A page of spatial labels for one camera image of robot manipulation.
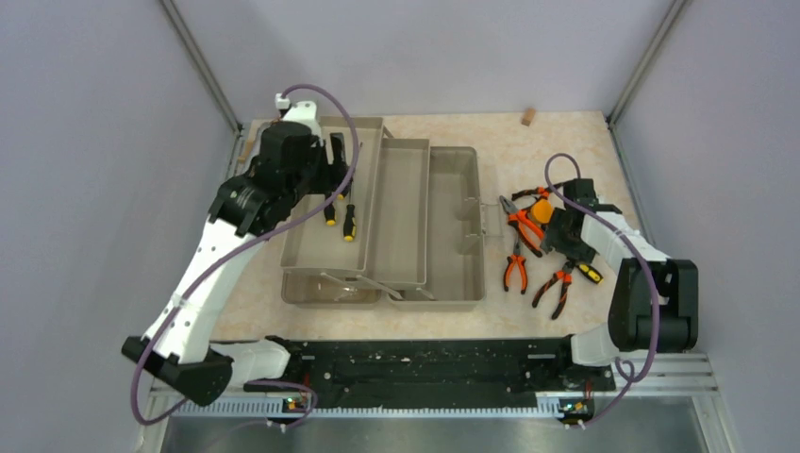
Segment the orange tape measure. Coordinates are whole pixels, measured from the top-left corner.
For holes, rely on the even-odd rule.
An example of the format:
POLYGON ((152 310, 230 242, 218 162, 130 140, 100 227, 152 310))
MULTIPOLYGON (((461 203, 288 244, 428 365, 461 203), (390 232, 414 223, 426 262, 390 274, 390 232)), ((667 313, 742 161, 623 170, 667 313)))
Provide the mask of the orange tape measure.
POLYGON ((554 207, 544 198, 537 200, 528 210, 530 219, 537 225, 547 225, 550 223, 554 207))

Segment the black yellow large screwdriver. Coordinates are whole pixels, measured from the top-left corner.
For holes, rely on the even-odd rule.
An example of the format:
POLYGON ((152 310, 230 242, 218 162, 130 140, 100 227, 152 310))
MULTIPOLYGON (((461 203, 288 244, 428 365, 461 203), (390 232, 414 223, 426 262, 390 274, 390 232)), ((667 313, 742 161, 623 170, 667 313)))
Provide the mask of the black yellow large screwdriver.
POLYGON ((600 284, 604 277, 603 275, 595 269, 591 264, 586 262, 579 262, 576 265, 576 269, 581 273, 583 277, 585 277, 588 281, 593 284, 600 284))

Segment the black yellow small screwdriver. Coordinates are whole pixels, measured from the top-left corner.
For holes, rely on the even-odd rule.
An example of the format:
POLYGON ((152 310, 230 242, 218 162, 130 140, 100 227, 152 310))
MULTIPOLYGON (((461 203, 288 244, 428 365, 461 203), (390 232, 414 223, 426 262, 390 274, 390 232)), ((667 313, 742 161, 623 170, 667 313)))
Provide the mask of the black yellow small screwdriver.
POLYGON ((346 204, 346 212, 344 222, 342 224, 342 237, 346 242, 353 242, 356 237, 356 207, 353 202, 353 193, 355 189, 355 180, 352 179, 349 188, 348 194, 345 198, 346 204))

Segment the translucent beige tool box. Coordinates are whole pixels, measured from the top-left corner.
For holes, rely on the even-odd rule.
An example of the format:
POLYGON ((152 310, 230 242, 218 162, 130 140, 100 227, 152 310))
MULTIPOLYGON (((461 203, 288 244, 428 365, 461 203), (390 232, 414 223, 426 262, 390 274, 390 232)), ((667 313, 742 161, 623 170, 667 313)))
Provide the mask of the translucent beige tool box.
POLYGON ((482 200, 475 149, 394 138, 379 117, 325 116, 324 133, 361 153, 357 237, 312 219, 285 237, 281 297, 296 306, 472 310, 487 294, 484 243, 499 209, 482 200))

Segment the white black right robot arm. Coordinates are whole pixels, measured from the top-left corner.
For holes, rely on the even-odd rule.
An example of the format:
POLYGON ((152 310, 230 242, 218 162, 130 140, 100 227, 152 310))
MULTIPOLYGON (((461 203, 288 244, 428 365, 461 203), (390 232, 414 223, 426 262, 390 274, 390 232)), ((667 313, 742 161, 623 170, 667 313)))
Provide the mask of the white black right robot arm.
POLYGON ((608 320, 571 337, 571 352, 553 363, 556 382, 577 389, 592 366, 609 365, 621 353, 693 349, 699 331, 696 264, 657 250, 620 209, 599 200, 592 179, 574 178, 556 188, 563 205, 544 230, 542 249, 564 256, 574 269, 601 258, 616 276, 608 320))

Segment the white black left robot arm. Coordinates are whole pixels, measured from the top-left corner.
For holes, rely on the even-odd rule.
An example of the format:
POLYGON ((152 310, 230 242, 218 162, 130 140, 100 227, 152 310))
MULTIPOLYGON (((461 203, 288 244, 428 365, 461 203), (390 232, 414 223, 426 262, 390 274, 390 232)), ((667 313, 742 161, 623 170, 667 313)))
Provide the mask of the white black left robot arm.
POLYGON ((308 195, 335 199, 352 170, 340 132, 280 121, 261 131, 260 149, 244 172, 217 190, 195 254, 157 320, 128 337, 123 355, 135 378, 148 372, 205 407, 230 386, 258 380, 290 390, 302 364, 284 343, 270 339, 215 343, 211 333, 227 299, 255 254, 275 235, 301 225, 294 207, 308 195))

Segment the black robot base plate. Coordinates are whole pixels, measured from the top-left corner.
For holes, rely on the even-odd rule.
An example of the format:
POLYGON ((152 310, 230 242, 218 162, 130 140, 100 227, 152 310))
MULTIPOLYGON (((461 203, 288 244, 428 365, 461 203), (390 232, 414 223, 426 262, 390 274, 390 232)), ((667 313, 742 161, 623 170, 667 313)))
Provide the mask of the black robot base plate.
POLYGON ((567 337, 306 342, 277 338, 276 342, 291 354, 281 380, 302 384, 316 394, 326 394, 352 383, 496 379, 518 389, 522 384, 521 375, 526 371, 533 373, 533 386, 537 390, 549 387, 565 390, 590 372, 608 367, 573 363, 567 337))

